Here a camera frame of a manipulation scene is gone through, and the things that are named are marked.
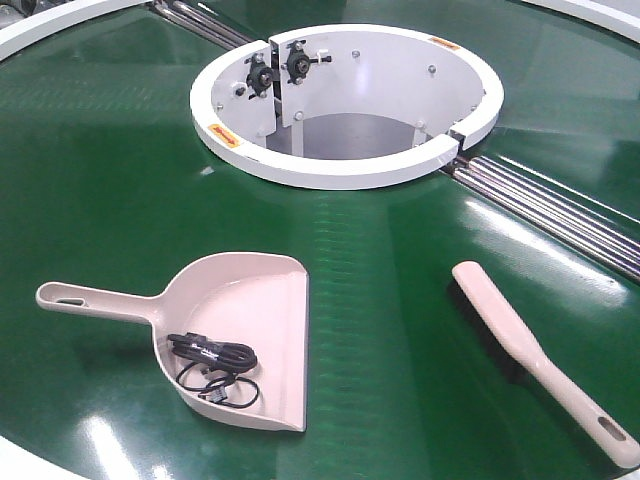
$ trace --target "brush bristles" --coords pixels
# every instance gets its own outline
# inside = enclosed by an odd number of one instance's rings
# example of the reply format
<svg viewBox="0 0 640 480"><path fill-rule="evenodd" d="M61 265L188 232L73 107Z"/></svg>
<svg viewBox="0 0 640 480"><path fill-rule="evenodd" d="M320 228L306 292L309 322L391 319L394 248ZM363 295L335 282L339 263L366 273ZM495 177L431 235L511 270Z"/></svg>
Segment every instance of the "brush bristles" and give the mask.
<svg viewBox="0 0 640 480"><path fill-rule="evenodd" d="M473 328L487 355L493 360L508 382L517 383L527 374L526 369L502 347L487 324L473 307L460 285L453 280L447 287L447 293L458 311Z"/></svg>

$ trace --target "beige plastic dustpan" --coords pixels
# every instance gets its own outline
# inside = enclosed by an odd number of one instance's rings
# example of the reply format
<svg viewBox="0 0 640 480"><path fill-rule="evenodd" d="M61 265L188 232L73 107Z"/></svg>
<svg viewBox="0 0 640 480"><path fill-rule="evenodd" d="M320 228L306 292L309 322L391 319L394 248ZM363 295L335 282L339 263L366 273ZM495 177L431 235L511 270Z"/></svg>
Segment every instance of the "beige plastic dustpan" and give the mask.
<svg viewBox="0 0 640 480"><path fill-rule="evenodd" d="M305 429L307 298L307 272L297 260L252 252L196 260L154 297L58 282L45 283L36 292L38 305L47 310L151 324L160 368L183 400L205 417L246 428L294 431ZM188 362L171 353L167 335L186 332L252 347L258 366L243 376L260 386L258 401L238 410L178 385L175 377ZM206 383L199 372L187 381L190 386ZM253 394L239 387L234 401L245 402Z"/></svg>

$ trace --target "dustpan handle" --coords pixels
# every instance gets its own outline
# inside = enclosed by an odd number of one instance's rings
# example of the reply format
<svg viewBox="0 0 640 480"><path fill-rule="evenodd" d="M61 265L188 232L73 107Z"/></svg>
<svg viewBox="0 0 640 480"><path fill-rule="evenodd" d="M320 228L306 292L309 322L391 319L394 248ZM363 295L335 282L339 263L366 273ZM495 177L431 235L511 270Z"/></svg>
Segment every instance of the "dustpan handle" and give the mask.
<svg viewBox="0 0 640 480"><path fill-rule="evenodd" d="M152 322L155 310L153 297L60 282L41 285L36 292L36 302L45 310L144 324Z"/></svg>

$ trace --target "hanging hole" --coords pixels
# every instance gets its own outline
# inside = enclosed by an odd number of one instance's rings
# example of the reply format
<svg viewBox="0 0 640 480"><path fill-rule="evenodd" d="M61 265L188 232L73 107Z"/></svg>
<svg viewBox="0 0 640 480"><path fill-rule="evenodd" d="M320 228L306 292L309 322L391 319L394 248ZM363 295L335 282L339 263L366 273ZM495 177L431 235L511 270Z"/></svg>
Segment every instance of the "hanging hole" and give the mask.
<svg viewBox="0 0 640 480"><path fill-rule="evenodd" d="M56 303L62 303L63 305L73 305L76 307L84 307L85 301L83 298L59 298Z"/></svg>
<svg viewBox="0 0 640 480"><path fill-rule="evenodd" d="M624 436L624 433L622 433L618 429L618 427L616 427L613 423L611 423L611 420L609 420L607 417L598 417L598 423L602 425L602 427L607 432L609 432L609 434L616 440L620 442L624 442L627 439L627 437Z"/></svg>

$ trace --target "sticker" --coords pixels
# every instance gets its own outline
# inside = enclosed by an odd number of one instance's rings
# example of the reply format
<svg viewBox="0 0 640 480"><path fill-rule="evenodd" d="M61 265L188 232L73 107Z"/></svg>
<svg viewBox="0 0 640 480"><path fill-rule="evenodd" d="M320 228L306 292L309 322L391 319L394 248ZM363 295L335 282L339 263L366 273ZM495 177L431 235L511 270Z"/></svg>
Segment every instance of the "sticker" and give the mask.
<svg viewBox="0 0 640 480"><path fill-rule="evenodd" d="M216 137L226 143L227 147L229 148L235 148L240 145L240 140L238 140L238 138L236 138L233 133L224 128L219 123L209 125L209 130L211 130Z"/></svg>
<svg viewBox="0 0 640 480"><path fill-rule="evenodd" d="M437 43L438 45L442 45L443 47L450 48L451 50L458 50L460 48L460 45L456 45L455 43L450 42L449 40L445 40L444 38L431 37L429 40L431 40L434 43Z"/></svg>

